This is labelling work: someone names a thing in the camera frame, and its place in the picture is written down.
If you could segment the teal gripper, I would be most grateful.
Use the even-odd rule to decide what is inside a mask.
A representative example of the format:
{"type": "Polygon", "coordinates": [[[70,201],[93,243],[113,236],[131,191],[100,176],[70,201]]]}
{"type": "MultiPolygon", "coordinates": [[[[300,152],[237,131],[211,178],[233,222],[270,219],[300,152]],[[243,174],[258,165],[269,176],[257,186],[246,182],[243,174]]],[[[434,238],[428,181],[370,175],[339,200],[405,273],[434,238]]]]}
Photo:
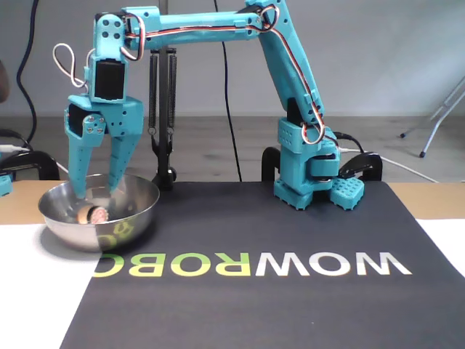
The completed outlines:
{"type": "Polygon", "coordinates": [[[68,176],[78,198],[86,195],[86,176],[92,151],[101,146],[105,134],[111,140],[108,185],[113,192],[137,147],[143,129],[143,103],[128,97],[123,103],[92,102],[87,95],[71,95],[65,109],[65,133],[69,141],[68,176]]]}

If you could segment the operator hand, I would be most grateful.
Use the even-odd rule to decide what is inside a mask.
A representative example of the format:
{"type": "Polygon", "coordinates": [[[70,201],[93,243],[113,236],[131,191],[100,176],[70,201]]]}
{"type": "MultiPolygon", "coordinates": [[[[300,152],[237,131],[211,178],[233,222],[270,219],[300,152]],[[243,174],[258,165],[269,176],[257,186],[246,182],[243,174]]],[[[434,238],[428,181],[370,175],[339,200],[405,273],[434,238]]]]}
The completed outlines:
{"type": "Polygon", "coordinates": [[[0,60],[0,103],[4,103],[10,95],[10,83],[7,70],[0,60]]]}

